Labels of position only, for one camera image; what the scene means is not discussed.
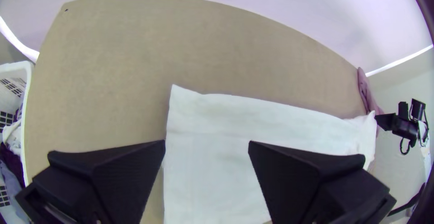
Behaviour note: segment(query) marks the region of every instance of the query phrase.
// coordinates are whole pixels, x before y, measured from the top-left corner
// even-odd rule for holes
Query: white trim
[[[367,72],[367,73],[366,73],[366,76],[367,76],[367,77],[372,76],[372,75],[374,75],[374,74],[377,74],[377,73],[379,73],[379,72],[382,72],[382,71],[385,71],[385,70],[387,70],[387,69],[389,69],[389,68],[392,68],[392,67],[394,67],[394,66],[396,66],[396,65],[399,65],[399,64],[401,64],[401,63],[404,63],[404,62],[406,62],[406,61],[408,61],[408,60],[410,60],[410,59],[415,58],[416,56],[418,56],[418,55],[420,55],[420,54],[423,54],[423,53],[427,52],[428,50],[432,49],[433,47],[434,47],[434,45],[430,45],[430,46],[428,46],[428,47],[426,47],[426,48],[424,48],[424,49],[422,49],[422,50],[420,50],[420,51],[418,51],[418,52],[416,52],[416,53],[414,53],[414,54],[411,54],[411,55],[406,56],[406,57],[404,57],[404,58],[402,58],[402,59],[399,59],[399,60],[397,60],[397,61],[394,61],[394,62],[392,62],[392,63],[389,63],[389,64],[385,65],[384,67],[378,68],[377,70],[373,70],[373,71]]]
[[[12,33],[9,27],[6,25],[3,18],[0,16],[0,33],[2,33],[6,39],[15,46],[21,53],[27,56],[31,61],[36,62],[39,56],[39,52],[21,43],[18,38]]]

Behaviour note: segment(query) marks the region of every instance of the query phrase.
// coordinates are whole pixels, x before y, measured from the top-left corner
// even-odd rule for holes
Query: tan table surface
[[[163,139],[172,84],[341,118],[365,112],[350,63],[260,15],[204,0],[77,0],[60,10],[33,73],[29,179],[50,150]],[[160,171],[142,223],[162,223],[162,181]]]

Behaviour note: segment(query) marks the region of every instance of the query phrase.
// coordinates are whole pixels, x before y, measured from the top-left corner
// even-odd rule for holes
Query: white cloth
[[[258,99],[172,86],[164,169],[165,224],[261,224],[269,212],[250,140],[373,160],[374,112],[350,120]]]
[[[10,151],[21,156],[21,119],[10,126],[4,126],[2,138]]]

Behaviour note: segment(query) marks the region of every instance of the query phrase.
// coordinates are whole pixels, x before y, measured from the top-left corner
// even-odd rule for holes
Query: purple fabric
[[[22,188],[26,187],[24,184],[23,165],[19,156],[15,155],[6,147],[4,143],[0,144],[0,159],[6,164],[8,169],[17,177],[19,184]]]
[[[369,89],[368,78],[365,75],[365,72],[362,68],[357,69],[357,81],[359,84],[359,92],[360,97],[362,98],[363,105],[365,106],[366,114],[369,114],[371,111],[375,111],[375,115],[384,114],[384,111],[377,105],[374,97],[371,94],[371,90]]]

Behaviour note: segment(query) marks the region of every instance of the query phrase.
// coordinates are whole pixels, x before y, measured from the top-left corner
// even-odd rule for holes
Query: black cable
[[[404,138],[401,139],[401,142],[399,143],[399,150],[401,151],[401,154],[406,155],[410,151],[410,143],[407,144],[407,151],[402,152],[402,142],[404,141]]]
[[[406,209],[414,206],[417,203],[417,201],[420,199],[420,196],[422,195],[422,192],[424,191],[424,188],[425,188],[425,183],[422,184],[422,187],[420,187],[419,192],[415,196],[413,196],[410,199],[410,201],[408,201],[408,203],[406,203],[405,205],[402,205],[402,206],[400,206],[400,207],[392,210],[391,212],[389,212],[389,214],[387,216],[394,215],[396,213],[399,213],[399,212],[401,212],[403,210],[406,210]]]

